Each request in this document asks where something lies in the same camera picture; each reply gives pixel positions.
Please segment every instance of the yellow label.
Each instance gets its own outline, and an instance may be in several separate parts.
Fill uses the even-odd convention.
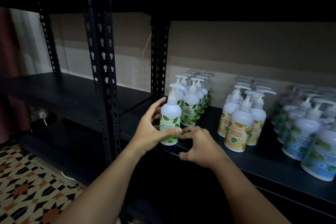
[[[265,121],[255,120],[252,127],[251,137],[247,140],[250,145],[256,145],[263,129]]]
[[[231,113],[227,113],[223,110],[218,125],[218,132],[220,132],[223,136],[226,136],[226,133],[229,130],[230,118]]]
[[[225,145],[231,149],[244,151],[246,148],[246,142],[251,137],[252,126],[248,127],[238,122],[229,122],[229,131],[225,137]]]

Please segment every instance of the shelving unit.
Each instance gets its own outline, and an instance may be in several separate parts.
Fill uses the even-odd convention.
[[[1,78],[0,91],[65,119],[23,136],[19,143],[78,181],[90,184],[134,135],[149,106],[164,94],[169,26],[172,20],[334,21],[330,0],[0,0],[1,6],[38,12],[53,72]],[[82,13],[94,80],[60,72],[51,13]],[[152,16],[151,92],[117,86],[112,12],[144,12]],[[291,221],[297,216],[335,221],[336,183],[319,181],[286,158],[270,124],[255,147],[244,154],[226,149],[217,134],[221,109],[209,107],[198,125],[209,130],[251,182]],[[176,155],[191,148],[190,140],[158,145],[138,164],[122,215],[147,223],[179,217],[186,223],[230,218],[225,195],[209,170],[182,162]],[[183,196],[186,201],[177,202]],[[167,211],[167,205],[174,209]]]

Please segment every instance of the beige wall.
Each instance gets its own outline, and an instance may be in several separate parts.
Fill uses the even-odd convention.
[[[51,65],[38,14],[12,10],[23,63],[28,74],[49,72]],[[81,14],[52,15],[63,72],[92,79]],[[149,91],[150,17],[113,14],[117,84]],[[212,104],[222,107],[234,78],[268,79],[284,92],[291,82],[336,86],[336,23],[177,22],[169,32],[166,93],[175,74],[197,68],[213,71]],[[275,96],[265,98],[271,112]]]

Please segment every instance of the hand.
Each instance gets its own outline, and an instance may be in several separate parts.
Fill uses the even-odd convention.
[[[155,119],[160,118],[161,105],[165,102],[166,97],[163,97],[152,104],[148,111],[142,116],[135,135],[128,144],[136,150],[141,156],[147,151],[153,149],[159,141],[165,137],[175,136],[182,132],[180,127],[170,128],[167,130],[159,131],[158,127],[152,125]]]
[[[192,148],[188,152],[179,153],[179,157],[182,160],[188,160],[200,166],[211,168],[218,160],[230,159],[204,128],[188,126],[182,129],[179,138],[192,139]]]

